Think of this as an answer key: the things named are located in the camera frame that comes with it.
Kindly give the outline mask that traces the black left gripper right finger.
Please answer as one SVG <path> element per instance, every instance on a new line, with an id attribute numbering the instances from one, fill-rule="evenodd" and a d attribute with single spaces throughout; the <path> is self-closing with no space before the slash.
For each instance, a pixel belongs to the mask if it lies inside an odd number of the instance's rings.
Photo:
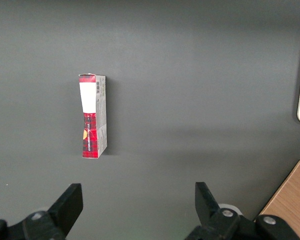
<path id="1" fill-rule="evenodd" d="M 254 240 L 253 223 L 230 208 L 221 208 L 205 182 L 195 183 L 195 210 L 200 221 L 188 240 Z"/>

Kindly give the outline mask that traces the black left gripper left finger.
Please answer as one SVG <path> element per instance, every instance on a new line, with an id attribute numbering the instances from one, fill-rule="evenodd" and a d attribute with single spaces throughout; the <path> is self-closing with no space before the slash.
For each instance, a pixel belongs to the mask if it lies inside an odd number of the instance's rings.
<path id="1" fill-rule="evenodd" d="M 72 183 L 48 210 L 29 214 L 8 227 L 9 240 L 65 240 L 83 210 L 80 183 Z"/>

